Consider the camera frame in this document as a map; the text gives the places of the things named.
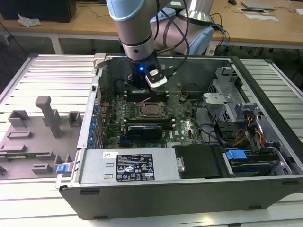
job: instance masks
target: blue cable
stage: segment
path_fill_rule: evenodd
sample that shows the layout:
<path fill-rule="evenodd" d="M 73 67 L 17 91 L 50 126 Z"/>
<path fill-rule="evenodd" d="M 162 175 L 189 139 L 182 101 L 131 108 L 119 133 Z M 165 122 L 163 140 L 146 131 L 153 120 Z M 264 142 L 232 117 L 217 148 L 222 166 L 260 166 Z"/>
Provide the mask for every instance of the blue cable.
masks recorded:
<path fill-rule="evenodd" d="M 223 50 L 223 52 L 222 52 L 222 54 L 221 54 L 221 56 L 223 56 L 224 54 L 225 54 L 225 51 L 227 50 L 227 34 L 226 34 L 226 32 L 222 29 L 222 27 L 220 26 L 220 25 L 218 25 L 217 23 L 214 23 L 222 32 L 223 32 L 223 34 L 225 35 L 225 47 L 224 47 L 224 50 Z"/>

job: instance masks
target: warning label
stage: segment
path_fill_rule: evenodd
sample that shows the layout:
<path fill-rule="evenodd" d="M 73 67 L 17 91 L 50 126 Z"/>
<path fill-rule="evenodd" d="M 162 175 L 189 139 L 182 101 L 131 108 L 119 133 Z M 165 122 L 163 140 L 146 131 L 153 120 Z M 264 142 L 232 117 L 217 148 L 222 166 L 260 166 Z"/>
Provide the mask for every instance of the warning label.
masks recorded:
<path fill-rule="evenodd" d="M 152 154 L 117 155 L 117 181 L 155 180 Z"/>

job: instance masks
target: gray robot arm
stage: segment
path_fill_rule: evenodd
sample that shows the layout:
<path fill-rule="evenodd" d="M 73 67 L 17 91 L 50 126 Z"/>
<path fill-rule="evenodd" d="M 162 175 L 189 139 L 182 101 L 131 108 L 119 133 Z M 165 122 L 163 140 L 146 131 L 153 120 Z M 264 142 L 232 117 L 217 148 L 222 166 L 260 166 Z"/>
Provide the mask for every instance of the gray robot arm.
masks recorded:
<path fill-rule="evenodd" d="M 159 0 L 160 9 L 170 0 Z M 156 0 L 107 0 L 109 14 L 132 68 L 136 87 L 155 90 L 167 82 L 161 69 L 152 36 L 150 20 L 158 13 Z"/>
<path fill-rule="evenodd" d="M 171 0 L 159 0 L 159 9 L 166 6 Z M 208 46 L 214 30 L 210 27 L 209 12 L 213 0 L 187 0 L 189 17 L 185 10 L 175 23 L 185 33 L 187 19 L 189 19 L 189 33 L 187 40 L 192 51 L 189 54 L 199 54 Z M 150 24 L 150 20 L 158 13 L 156 0 L 107 0 L 109 14 L 115 22 L 119 38 L 129 60 L 132 75 L 131 81 L 135 87 L 150 88 L 156 90 L 167 82 L 167 77 L 157 60 L 157 49 L 164 49 L 176 45 L 182 40 L 180 32 L 169 23 L 163 15 L 160 18 L 159 34 L 154 42 L 153 33 L 156 31 L 156 23 Z M 188 49 L 183 42 L 175 49 L 180 53 L 187 53 Z"/>

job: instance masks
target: motherboard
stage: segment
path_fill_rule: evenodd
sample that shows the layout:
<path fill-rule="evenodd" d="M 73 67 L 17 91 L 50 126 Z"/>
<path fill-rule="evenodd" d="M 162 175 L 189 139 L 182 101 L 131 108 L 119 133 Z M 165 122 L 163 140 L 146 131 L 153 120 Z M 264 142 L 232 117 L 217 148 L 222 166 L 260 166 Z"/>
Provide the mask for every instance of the motherboard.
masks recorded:
<path fill-rule="evenodd" d="M 193 116 L 196 99 L 185 92 L 159 92 L 153 97 L 124 94 L 109 98 L 102 112 L 107 128 L 105 148 L 169 148 L 203 143 Z"/>

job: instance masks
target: computer case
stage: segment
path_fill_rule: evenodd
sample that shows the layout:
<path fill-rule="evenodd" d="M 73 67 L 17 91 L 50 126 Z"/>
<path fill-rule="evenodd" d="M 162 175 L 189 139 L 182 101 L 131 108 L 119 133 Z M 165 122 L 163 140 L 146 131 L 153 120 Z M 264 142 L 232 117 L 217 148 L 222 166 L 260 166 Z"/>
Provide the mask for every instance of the computer case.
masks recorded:
<path fill-rule="evenodd" d="M 5 20 L 26 18 L 70 22 L 76 13 L 75 0 L 0 0 L 0 13 Z"/>

